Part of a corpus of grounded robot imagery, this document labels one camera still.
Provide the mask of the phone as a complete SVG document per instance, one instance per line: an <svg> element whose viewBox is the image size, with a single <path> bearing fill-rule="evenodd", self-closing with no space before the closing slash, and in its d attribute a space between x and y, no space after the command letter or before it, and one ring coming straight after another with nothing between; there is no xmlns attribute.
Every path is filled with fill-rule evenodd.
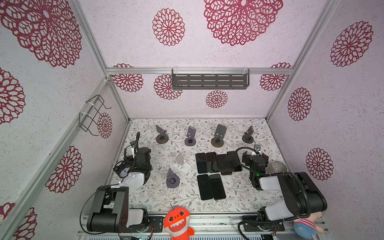
<svg viewBox="0 0 384 240"><path fill-rule="evenodd" d="M237 152L227 152L227 159L230 163L232 172L241 172L243 170L242 166L239 164L240 159Z"/></svg>
<svg viewBox="0 0 384 240"><path fill-rule="evenodd" d="M199 174L208 173L207 157L205 153L196 154L197 170Z"/></svg>
<svg viewBox="0 0 384 240"><path fill-rule="evenodd" d="M231 175L233 170L226 154L217 155L217 166L222 176Z"/></svg>
<svg viewBox="0 0 384 240"><path fill-rule="evenodd" d="M211 182L209 179L209 175L207 175L207 174L198 175L197 180L198 180L198 186L199 186L201 200L205 201L205 200L213 199L214 196L213 196L213 192L212 192L212 186L211 186Z"/></svg>
<svg viewBox="0 0 384 240"><path fill-rule="evenodd" d="M220 172L220 169L217 165L217 154L215 152L206 153L206 158L209 173Z"/></svg>
<svg viewBox="0 0 384 240"><path fill-rule="evenodd" d="M220 174L209 175L212 186L212 193L215 200L223 200L226 198L226 192Z"/></svg>

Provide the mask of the black stand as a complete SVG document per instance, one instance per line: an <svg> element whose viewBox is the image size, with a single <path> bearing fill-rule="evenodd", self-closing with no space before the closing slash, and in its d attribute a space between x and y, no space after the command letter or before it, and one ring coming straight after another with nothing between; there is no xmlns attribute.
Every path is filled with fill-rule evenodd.
<svg viewBox="0 0 384 240"><path fill-rule="evenodd" d="M254 128L253 126L250 126L246 132L244 132L243 134L243 137L242 137L242 140L244 143L247 143L247 144L252 144L254 142L254 138L253 138L253 133L254 133Z"/></svg>

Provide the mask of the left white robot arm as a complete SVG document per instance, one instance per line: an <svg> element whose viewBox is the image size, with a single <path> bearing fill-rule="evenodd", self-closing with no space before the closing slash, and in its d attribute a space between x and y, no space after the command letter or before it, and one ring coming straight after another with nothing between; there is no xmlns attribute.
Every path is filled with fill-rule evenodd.
<svg viewBox="0 0 384 240"><path fill-rule="evenodd" d="M144 232L150 227L148 211L130 208L130 194L141 188L151 176L151 150L139 147L140 132L137 132L133 161L123 180L114 185L104 185L90 196L93 199L86 227L81 229L90 235L106 233Z"/></svg>

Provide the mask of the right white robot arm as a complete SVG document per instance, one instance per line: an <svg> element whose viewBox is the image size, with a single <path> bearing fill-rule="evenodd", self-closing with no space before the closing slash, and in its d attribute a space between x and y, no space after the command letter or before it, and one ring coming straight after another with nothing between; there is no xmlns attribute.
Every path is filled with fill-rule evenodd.
<svg viewBox="0 0 384 240"><path fill-rule="evenodd" d="M236 157L241 150L255 153L248 155L244 152L243 160L236 159L239 166L250 172L252 186L259 191L280 191L283 195L282 200L262 207L255 222L272 224L308 219L311 214L323 212L328 208L324 195L307 173L284 171L267 174L262 171L267 166L266 155L249 147L240 147L235 150Z"/></svg>

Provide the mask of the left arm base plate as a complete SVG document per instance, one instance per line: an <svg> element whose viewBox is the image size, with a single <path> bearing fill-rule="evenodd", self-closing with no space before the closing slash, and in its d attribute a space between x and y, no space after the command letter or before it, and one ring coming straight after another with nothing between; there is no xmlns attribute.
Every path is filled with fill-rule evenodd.
<svg viewBox="0 0 384 240"><path fill-rule="evenodd" d="M163 231L164 217L161 216L149 216L144 219L139 225L132 225L124 228L122 233L161 233Z"/></svg>

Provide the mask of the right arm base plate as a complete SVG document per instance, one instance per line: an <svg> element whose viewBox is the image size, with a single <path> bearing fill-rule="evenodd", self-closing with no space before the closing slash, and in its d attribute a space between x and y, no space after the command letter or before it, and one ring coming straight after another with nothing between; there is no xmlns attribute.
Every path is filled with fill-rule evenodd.
<svg viewBox="0 0 384 240"><path fill-rule="evenodd" d="M283 232L285 227L283 223L262 224L266 220L259 220L257 215L242 216L242 221L246 221L244 229L246 232Z"/></svg>

